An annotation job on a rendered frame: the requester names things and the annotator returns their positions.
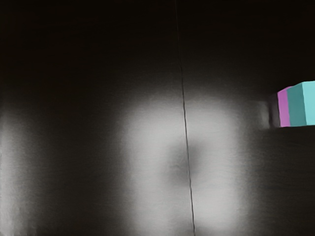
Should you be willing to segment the pink block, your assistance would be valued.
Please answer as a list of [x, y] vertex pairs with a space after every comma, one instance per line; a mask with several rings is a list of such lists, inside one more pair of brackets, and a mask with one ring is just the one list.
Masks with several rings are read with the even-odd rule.
[[287, 96], [287, 90], [289, 88], [291, 88], [291, 86], [286, 87], [277, 93], [280, 127], [291, 127]]

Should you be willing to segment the teal block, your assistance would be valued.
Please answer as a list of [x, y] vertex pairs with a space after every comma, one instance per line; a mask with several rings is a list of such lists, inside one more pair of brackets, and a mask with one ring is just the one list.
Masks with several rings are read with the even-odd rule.
[[287, 90], [291, 127], [315, 125], [315, 81], [301, 82]]

